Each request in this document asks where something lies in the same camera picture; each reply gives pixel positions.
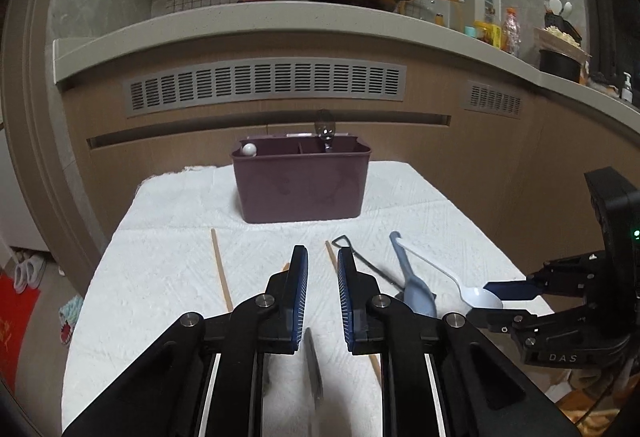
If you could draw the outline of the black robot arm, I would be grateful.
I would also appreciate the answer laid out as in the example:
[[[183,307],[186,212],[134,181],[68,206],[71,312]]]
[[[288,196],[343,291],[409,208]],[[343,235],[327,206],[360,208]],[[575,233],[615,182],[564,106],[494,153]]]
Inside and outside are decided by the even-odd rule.
[[[526,365],[606,368],[639,345],[639,191],[614,168],[585,179],[603,251],[548,261],[523,280],[488,282],[465,302],[471,323],[508,333]],[[506,308],[544,294],[583,303],[544,316]]]

